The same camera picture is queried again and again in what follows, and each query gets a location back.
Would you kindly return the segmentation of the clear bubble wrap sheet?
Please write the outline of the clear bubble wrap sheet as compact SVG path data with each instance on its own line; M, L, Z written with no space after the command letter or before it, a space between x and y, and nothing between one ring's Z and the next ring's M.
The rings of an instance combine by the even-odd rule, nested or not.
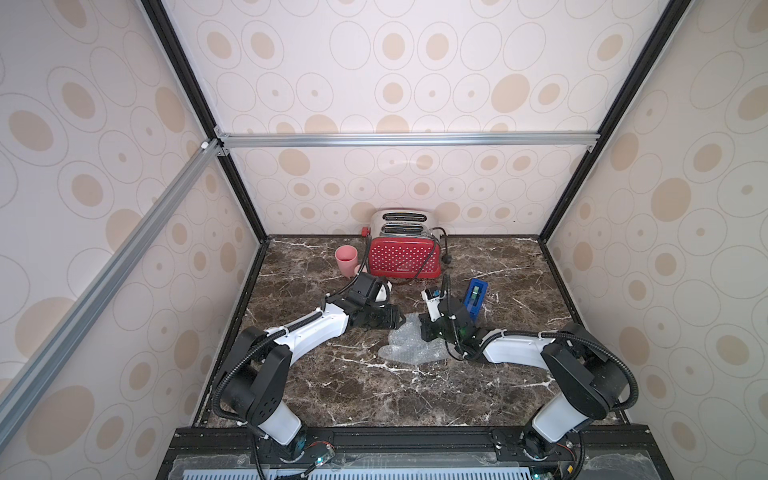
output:
M377 356L413 366L449 359L441 339L424 341L421 338L421 322L417 313L407 314L405 323L389 332L387 343L378 350Z

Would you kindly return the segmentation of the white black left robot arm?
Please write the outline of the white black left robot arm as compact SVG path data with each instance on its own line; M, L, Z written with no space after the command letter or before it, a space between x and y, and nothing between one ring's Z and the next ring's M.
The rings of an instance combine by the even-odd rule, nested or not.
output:
M351 328L398 329L405 317L391 302L391 293L390 282L360 272L293 322L267 330L243 330L215 377L212 411L296 455L304 447L306 433L302 421L283 400L291 366Z

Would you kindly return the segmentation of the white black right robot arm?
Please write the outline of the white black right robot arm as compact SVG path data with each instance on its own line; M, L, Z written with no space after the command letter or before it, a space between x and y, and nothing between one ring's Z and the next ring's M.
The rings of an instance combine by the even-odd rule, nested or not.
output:
M546 459L569 432L626 410L639 398L631 369L577 323L543 332L488 330L472 321L459 299L429 290L422 297L427 306L419 316L424 341L443 340L449 355L460 361L515 364L549 372L559 393L536 411L519 440L535 461Z

